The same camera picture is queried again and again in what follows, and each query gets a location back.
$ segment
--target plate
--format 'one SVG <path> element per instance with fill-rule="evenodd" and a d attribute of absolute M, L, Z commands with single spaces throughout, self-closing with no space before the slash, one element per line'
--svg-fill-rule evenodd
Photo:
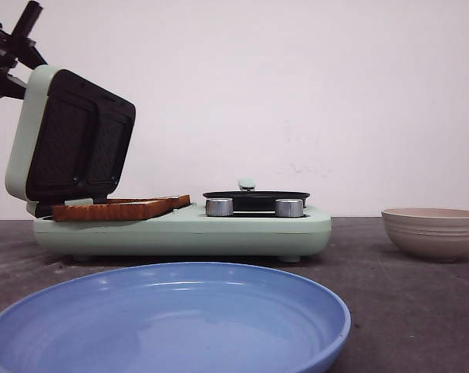
<path fill-rule="evenodd" d="M 345 303 L 281 270 L 165 263 L 38 291 L 0 314 L 0 373 L 321 372 Z"/>

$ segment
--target ceramic bowl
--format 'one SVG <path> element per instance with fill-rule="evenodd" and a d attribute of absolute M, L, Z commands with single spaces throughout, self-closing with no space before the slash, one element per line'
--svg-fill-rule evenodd
<path fill-rule="evenodd" d="M 391 241 L 403 252 L 452 261 L 469 253 L 469 211 L 392 208 L 381 212 Z"/>

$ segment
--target knob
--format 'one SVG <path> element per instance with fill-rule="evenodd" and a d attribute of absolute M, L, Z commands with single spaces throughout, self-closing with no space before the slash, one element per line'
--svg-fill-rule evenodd
<path fill-rule="evenodd" d="M 233 215 L 233 199 L 207 198 L 205 210 L 207 216 L 231 216 Z"/>
<path fill-rule="evenodd" d="M 302 200 L 276 200 L 276 216 L 278 218 L 301 218 L 304 216 L 304 202 Z"/>

